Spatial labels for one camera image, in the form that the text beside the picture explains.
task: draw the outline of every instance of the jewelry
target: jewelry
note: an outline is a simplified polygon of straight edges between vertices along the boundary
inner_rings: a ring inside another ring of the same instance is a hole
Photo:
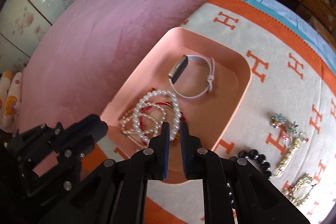
[[[293,137],[289,134],[285,134],[282,137],[285,139],[285,146],[290,147],[293,142]],[[301,132],[297,138],[299,138],[302,143],[309,142],[309,139],[307,138],[307,134],[305,132]]]
[[[300,143],[301,143],[301,140],[299,138],[296,138],[294,140],[293,148],[288,151],[288,153],[284,156],[283,160],[279,163],[278,170],[275,173],[275,176],[277,178],[281,177],[285,168],[288,166],[289,162],[292,160],[295,151],[301,148]]]
[[[155,137],[156,135],[158,135],[159,129],[162,126],[162,123],[165,121],[166,118],[166,112],[164,110],[163,107],[161,107],[160,105],[156,104],[156,103],[149,103],[148,100],[151,97],[155,97],[155,96],[170,96],[171,100],[172,100],[172,107],[173,107],[173,111],[175,113],[175,117],[174,117],[174,125],[170,131],[170,140],[174,141],[177,135],[177,132],[179,130],[179,123],[180,123],[180,118],[182,117],[182,114],[180,112],[179,109],[179,104],[177,102],[177,98],[176,95],[174,93],[172,93],[170,90],[154,90],[153,92],[148,92],[142,99],[140,99],[139,103],[136,105],[136,107],[132,110],[129,110],[123,117],[122,119],[119,121],[121,124],[121,130],[124,134],[127,135],[127,137],[129,137],[132,141],[134,141],[137,145],[139,145],[140,147],[143,147],[143,145],[141,143],[139,143],[136,139],[133,138],[132,135],[137,136],[143,143],[145,147],[148,147],[148,143],[149,143],[149,137],[147,136],[147,134],[153,133],[153,137]],[[161,118],[161,120],[158,122],[157,120],[155,120],[154,118],[152,118],[150,115],[142,112],[141,110],[146,108],[146,107],[155,107],[157,109],[159,109],[163,116]],[[154,129],[149,129],[144,131],[142,129],[142,125],[140,124],[140,117],[145,117],[148,118],[152,121],[154,121],[155,126]],[[132,120],[133,122],[133,129],[131,130],[125,130],[125,125]]]
[[[209,74],[207,76],[207,82],[208,82],[207,87],[200,94],[195,95],[195,96],[191,96],[191,97],[184,96],[184,95],[180,94],[174,88],[175,82],[177,81],[177,79],[179,78],[179,76],[181,75],[181,73],[184,71],[184,69],[187,67],[189,61],[196,61],[196,62],[203,63],[209,69]],[[211,63],[210,63],[203,56],[199,56],[199,55],[183,55],[180,58],[180,60],[175,64],[175,66],[172,68],[172,70],[169,72],[168,79],[169,79],[169,83],[170,83],[170,86],[171,86],[172,90],[178,96],[180,96],[180,97],[182,97],[184,99],[187,99],[187,100],[192,100],[192,99],[200,98],[204,94],[206,94],[207,92],[211,92],[212,91],[212,82],[215,79],[214,73],[215,73],[215,61],[214,61],[213,58],[211,58]]]
[[[246,150],[242,150],[238,153],[238,157],[256,160],[260,164],[261,169],[264,171],[263,175],[267,179],[272,178],[272,172],[270,171],[271,164],[268,161],[266,161],[266,156],[264,154],[259,154],[257,149],[252,149],[250,150],[250,152],[247,152]],[[232,156],[229,158],[229,160],[236,160],[236,159],[237,159],[236,156]]]
[[[288,199],[293,203],[294,206],[299,207],[301,206],[309,197],[311,190],[317,185],[311,185],[313,181],[313,178],[309,175],[305,175],[301,179],[298,180],[298,182],[294,185],[289,187],[285,192],[284,195],[288,196]],[[296,198],[294,194],[303,187],[311,186],[311,189],[309,192],[304,193],[301,197]]]
[[[288,128],[286,133],[293,136],[297,134],[298,128],[299,128],[299,125],[297,124],[297,121],[294,121],[294,123],[291,124],[291,127]]]
[[[282,124],[284,124],[286,121],[285,117],[280,113],[277,114],[275,113],[274,116],[272,116],[272,123],[271,125],[274,128],[279,128],[279,126],[281,126]]]

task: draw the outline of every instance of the gold hair clip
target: gold hair clip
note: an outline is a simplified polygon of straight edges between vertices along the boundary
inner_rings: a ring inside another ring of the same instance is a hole
[[[301,179],[298,180],[298,182],[294,185],[288,188],[288,190],[285,191],[284,195],[288,196],[288,199],[293,203],[294,206],[299,207],[301,206],[309,197],[311,190],[317,185],[311,185],[313,181],[313,178],[309,175],[305,175]],[[304,193],[301,197],[296,198],[294,194],[303,187],[311,186],[311,189],[309,192]]]
[[[275,176],[277,178],[281,177],[282,173],[284,172],[285,168],[288,166],[289,162],[292,160],[294,153],[296,150],[299,150],[301,148],[301,140],[299,138],[296,138],[293,141],[293,148],[291,148],[288,153],[284,156],[283,160],[279,163],[278,170],[275,173]]]

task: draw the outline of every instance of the orange border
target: orange border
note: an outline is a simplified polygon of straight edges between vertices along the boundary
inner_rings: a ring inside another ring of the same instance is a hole
[[[207,3],[241,15],[274,34],[283,43],[297,52],[322,78],[336,95],[336,76],[323,59],[296,33],[287,26],[242,0],[208,0]]]

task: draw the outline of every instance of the pearl bracelet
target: pearl bracelet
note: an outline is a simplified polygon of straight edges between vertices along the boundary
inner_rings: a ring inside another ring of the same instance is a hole
[[[133,134],[137,135],[146,144],[146,146],[148,146],[149,138],[146,136],[146,134],[153,133],[153,137],[157,136],[159,133],[159,129],[162,126],[162,123],[166,119],[166,112],[163,107],[161,107],[158,104],[148,102],[148,100],[151,97],[155,97],[155,96],[170,96],[171,97],[175,117],[174,117],[174,125],[172,126],[172,129],[170,131],[170,141],[175,140],[175,137],[179,131],[180,118],[182,117],[182,114],[179,109],[179,104],[177,102],[176,95],[172,93],[170,90],[154,90],[152,92],[148,92],[142,99],[140,99],[139,103],[136,105],[136,107],[133,110],[129,110],[126,113],[126,115],[128,115],[133,112],[132,116],[129,116],[129,117],[123,116],[122,119],[120,120],[122,132],[126,134],[130,139],[132,139],[132,141],[134,141],[135,143],[137,143],[137,141],[134,138],[132,138]],[[154,118],[152,118],[150,115],[141,112],[141,109],[145,107],[149,107],[149,106],[155,107],[162,112],[163,116],[159,122],[155,120]],[[143,131],[140,126],[139,117],[145,117],[145,118],[148,118],[154,121],[155,123],[154,129]],[[125,130],[125,125],[130,120],[133,121],[133,129]]]

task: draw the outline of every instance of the gold brooch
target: gold brooch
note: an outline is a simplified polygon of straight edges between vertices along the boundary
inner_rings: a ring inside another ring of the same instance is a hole
[[[315,185],[311,185],[313,181],[313,178],[309,175],[305,175],[301,179],[298,180],[298,182],[294,185],[288,188],[288,190],[285,191],[284,195],[287,196],[287,198],[293,203],[294,206],[299,207],[301,206],[309,197],[311,190],[313,189]],[[311,186],[311,189],[309,192],[304,193],[301,197],[296,198],[294,195],[295,193],[300,189],[307,186]]]

